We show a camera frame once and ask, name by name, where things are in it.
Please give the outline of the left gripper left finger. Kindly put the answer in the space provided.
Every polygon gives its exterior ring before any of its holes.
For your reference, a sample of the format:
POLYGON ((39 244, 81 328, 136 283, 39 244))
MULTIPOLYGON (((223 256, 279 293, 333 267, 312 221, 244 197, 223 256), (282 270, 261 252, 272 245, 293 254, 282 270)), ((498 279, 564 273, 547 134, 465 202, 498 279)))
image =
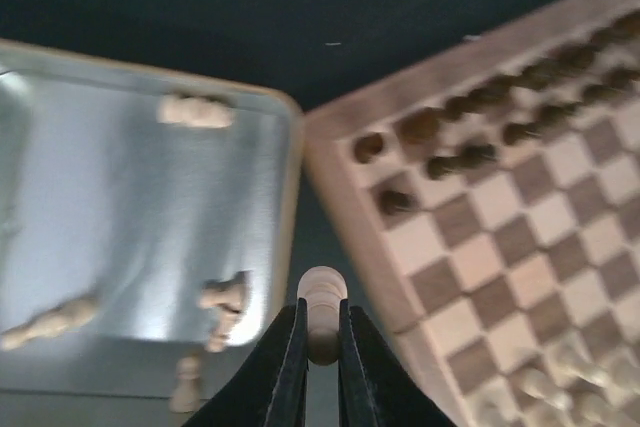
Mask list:
POLYGON ((281 309, 232 379, 185 427, 288 427, 306 420, 307 302, 281 309))

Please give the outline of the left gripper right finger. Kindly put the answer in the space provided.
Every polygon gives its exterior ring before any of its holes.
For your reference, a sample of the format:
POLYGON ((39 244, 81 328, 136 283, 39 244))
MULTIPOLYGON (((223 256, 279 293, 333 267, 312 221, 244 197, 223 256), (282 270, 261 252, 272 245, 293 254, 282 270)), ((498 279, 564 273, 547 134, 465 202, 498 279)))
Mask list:
POLYGON ((339 307, 339 424, 363 427, 454 427, 396 358, 359 306, 339 307))

